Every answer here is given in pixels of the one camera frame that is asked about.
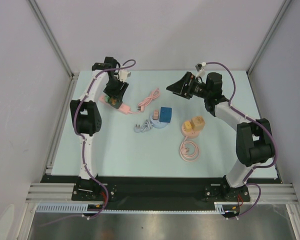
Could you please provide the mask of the light blue round power strip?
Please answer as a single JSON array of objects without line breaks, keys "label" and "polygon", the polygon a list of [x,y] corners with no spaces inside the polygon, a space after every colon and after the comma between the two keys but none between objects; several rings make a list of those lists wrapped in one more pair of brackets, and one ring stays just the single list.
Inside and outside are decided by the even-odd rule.
[{"label": "light blue round power strip", "polygon": [[154,120],[153,116],[151,115],[149,119],[146,119],[142,125],[135,124],[133,130],[135,133],[145,133],[145,132],[149,132],[153,128],[163,129],[167,126],[168,126],[167,122],[160,122],[159,120]]}]

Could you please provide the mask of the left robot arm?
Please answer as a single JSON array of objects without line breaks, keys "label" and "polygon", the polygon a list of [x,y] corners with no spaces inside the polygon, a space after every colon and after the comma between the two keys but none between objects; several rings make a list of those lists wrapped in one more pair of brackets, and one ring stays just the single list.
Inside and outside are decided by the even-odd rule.
[{"label": "left robot arm", "polygon": [[98,170],[93,160],[94,138],[102,127],[97,103],[102,94],[105,94],[114,101],[110,103],[113,108],[120,108],[129,86],[126,80],[131,73],[128,69],[135,64],[134,59],[120,64],[109,56],[104,62],[96,62],[91,67],[92,74],[85,91],[78,99],[70,101],[72,126],[80,139],[82,160],[79,176],[73,187],[73,201],[96,201],[100,195],[107,193],[107,189],[97,180]]}]

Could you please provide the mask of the pink long power strip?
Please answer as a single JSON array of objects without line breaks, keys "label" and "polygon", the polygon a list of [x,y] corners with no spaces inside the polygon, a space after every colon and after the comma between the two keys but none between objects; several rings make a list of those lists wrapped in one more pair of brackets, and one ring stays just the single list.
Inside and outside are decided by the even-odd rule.
[{"label": "pink long power strip", "polygon": [[161,96],[161,91],[159,88],[155,88],[154,90],[152,90],[148,96],[146,96],[143,100],[141,100],[140,102],[136,102],[134,98],[129,97],[128,99],[123,99],[122,100],[122,105],[120,106],[119,109],[115,109],[112,106],[110,106],[107,102],[103,102],[102,100],[100,100],[100,98],[98,99],[101,103],[112,107],[113,109],[115,109],[116,111],[124,114],[124,115],[137,115],[140,113],[143,113],[145,111],[145,109],[155,100],[157,100],[159,97]]}]

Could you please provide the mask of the blue cube socket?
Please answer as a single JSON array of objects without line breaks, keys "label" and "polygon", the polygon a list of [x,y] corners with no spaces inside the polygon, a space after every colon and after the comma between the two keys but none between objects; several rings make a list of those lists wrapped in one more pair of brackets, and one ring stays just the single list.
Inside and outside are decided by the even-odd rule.
[{"label": "blue cube socket", "polygon": [[171,119],[172,119],[172,108],[162,106],[160,108],[159,121],[161,123],[170,123]]}]

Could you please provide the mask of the dark green cube socket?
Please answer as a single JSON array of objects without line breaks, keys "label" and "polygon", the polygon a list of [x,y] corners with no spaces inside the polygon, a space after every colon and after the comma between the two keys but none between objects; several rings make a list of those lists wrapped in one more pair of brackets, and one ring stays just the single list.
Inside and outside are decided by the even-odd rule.
[{"label": "dark green cube socket", "polygon": [[107,99],[107,103],[111,107],[113,107],[113,108],[115,108],[115,109],[118,110],[121,107],[123,101],[121,99],[117,98],[117,97],[110,97],[109,96],[108,99]]}]

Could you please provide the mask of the beige cube socket adapter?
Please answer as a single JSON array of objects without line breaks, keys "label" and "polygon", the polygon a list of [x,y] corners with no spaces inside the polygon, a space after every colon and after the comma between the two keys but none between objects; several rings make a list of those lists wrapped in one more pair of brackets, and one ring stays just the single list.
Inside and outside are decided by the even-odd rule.
[{"label": "beige cube socket adapter", "polygon": [[191,119],[190,121],[192,130],[197,132],[197,131],[202,131],[203,128],[205,127],[205,120],[202,116],[195,116]]}]

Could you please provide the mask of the pink cube adapter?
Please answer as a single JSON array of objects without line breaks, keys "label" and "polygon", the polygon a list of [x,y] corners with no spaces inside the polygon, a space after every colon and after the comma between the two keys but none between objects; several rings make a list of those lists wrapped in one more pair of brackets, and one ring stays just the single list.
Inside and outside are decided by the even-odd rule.
[{"label": "pink cube adapter", "polygon": [[152,114],[152,119],[155,120],[155,121],[157,121],[157,120],[159,119],[159,116],[160,116],[159,110],[158,110],[158,109],[155,109],[155,110],[153,111],[153,114]]}]

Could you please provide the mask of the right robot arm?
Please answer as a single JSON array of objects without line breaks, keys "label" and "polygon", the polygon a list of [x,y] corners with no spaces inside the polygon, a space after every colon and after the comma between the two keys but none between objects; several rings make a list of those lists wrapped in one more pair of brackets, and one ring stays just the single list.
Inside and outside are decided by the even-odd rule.
[{"label": "right robot arm", "polygon": [[223,95],[223,76],[220,73],[210,72],[206,80],[202,80],[207,65],[206,62],[198,63],[195,66],[196,74],[186,72],[166,90],[188,100],[193,96],[202,98],[205,109],[213,117],[235,130],[237,161],[222,178],[217,194],[222,199],[232,201],[247,186],[254,170],[271,168],[276,164],[278,150],[270,122],[265,118],[254,119],[244,114],[233,106],[232,98]]}]

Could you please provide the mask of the pink round power strip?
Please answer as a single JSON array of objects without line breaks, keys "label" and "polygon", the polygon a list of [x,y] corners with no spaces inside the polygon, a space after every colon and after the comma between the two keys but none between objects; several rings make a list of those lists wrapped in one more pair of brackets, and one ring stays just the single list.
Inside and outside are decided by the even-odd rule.
[{"label": "pink round power strip", "polygon": [[200,148],[199,146],[193,141],[193,139],[197,138],[201,131],[191,131],[185,132],[184,130],[184,122],[181,126],[181,133],[184,136],[183,141],[179,146],[179,155],[180,157],[188,163],[195,162],[200,156]]}]

